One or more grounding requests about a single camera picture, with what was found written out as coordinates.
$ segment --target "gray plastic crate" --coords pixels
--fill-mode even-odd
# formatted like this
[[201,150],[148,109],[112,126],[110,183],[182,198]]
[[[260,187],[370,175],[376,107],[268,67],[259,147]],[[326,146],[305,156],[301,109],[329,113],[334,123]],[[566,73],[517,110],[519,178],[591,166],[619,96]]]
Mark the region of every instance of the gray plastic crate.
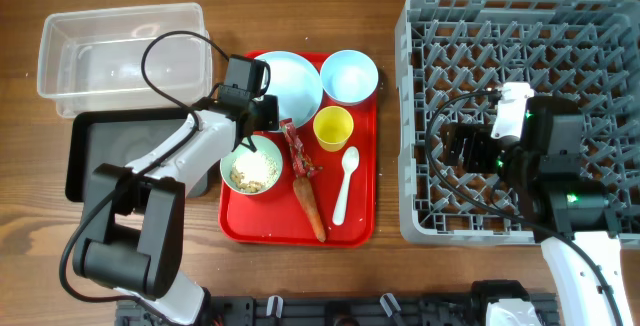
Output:
[[[461,202],[429,170],[425,133],[433,111],[451,97],[526,81],[536,94],[578,102],[585,113],[583,176],[602,181],[623,207],[625,248],[640,248],[640,2],[637,0],[407,0],[395,28],[400,94],[400,228],[413,243],[533,244],[518,224]],[[486,99],[461,101],[437,126],[493,123]],[[440,157],[439,136],[431,140]],[[495,175],[445,167],[449,180],[485,202]],[[517,196],[496,202],[518,214]]]

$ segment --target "wooden table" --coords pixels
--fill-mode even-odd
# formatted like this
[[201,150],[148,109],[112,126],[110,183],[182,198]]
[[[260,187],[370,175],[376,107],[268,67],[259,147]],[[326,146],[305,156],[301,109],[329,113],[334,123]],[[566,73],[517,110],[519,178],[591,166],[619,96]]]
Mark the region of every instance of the wooden table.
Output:
[[[334,52],[358,49],[383,71],[379,91],[378,212],[371,240],[355,250],[241,245],[217,222],[219,183],[190,200],[182,269],[214,295],[418,294],[466,291],[482,279],[519,280],[554,291],[538,247],[421,247],[399,232],[398,95],[393,29],[404,0],[0,0],[0,324],[112,325],[114,305],[72,299],[57,277],[60,253],[81,204],[65,199],[71,120],[36,92],[44,19],[52,13],[197,2],[223,49]],[[224,75],[217,64],[217,76]],[[622,255],[640,320],[640,252]],[[72,276],[93,295],[107,290]]]

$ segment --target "spoon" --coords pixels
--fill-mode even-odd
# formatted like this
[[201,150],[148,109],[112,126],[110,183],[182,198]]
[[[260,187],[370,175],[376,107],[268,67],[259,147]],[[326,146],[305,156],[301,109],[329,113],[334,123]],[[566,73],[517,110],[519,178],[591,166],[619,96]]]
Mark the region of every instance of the spoon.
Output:
[[358,153],[358,149],[355,146],[349,147],[344,153],[344,156],[342,156],[344,179],[342,180],[342,187],[340,187],[340,193],[338,194],[336,208],[333,210],[333,223],[336,226],[344,223],[344,217],[347,213],[347,198],[349,197],[349,181],[351,181],[351,174],[358,168],[359,163],[360,153]]

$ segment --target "red tray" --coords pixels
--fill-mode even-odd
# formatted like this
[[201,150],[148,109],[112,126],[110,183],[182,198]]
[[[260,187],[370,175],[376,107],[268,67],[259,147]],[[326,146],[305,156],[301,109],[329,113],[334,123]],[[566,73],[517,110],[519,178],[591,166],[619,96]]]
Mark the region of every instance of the red tray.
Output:
[[[247,57],[257,57],[267,51],[253,51]],[[318,70],[329,54],[298,53]],[[324,96],[321,109],[336,105]],[[353,116],[355,129],[345,147],[338,152],[320,148],[313,133],[313,119],[298,129],[300,140],[313,163],[323,170],[311,179],[316,204],[322,217],[327,240],[319,242],[302,207],[293,193],[295,174],[291,167],[289,146],[281,133],[260,133],[271,139],[282,153],[284,168],[275,186],[264,194],[244,196],[233,192],[225,183],[220,194],[218,220],[222,231],[238,242],[357,247],[366,242],[375,227],[376,204],[376,130],[377,92],[356,106],[345,107]],[[360,164],[351,178],[347,215],[342,226],[331,222],[344,172],[342,155],[349,146],[356,146]]]

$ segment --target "red candy wrapper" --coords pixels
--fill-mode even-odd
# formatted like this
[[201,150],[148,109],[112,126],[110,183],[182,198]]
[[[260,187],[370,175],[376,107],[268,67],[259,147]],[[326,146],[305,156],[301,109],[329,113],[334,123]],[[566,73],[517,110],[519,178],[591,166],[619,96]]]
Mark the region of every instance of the red candy wrapper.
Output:
[[286,119],[280,121],[280,130],[282,130],[284,138],[287,139],[289,143],[289,152],[291,153],[293,171],[296,173],[296,177],[306,176],[307,178],[311,178],[320,172],[322,167],[314,166],[309,155],[304,152],[304,146],[296,133],[293,120]]

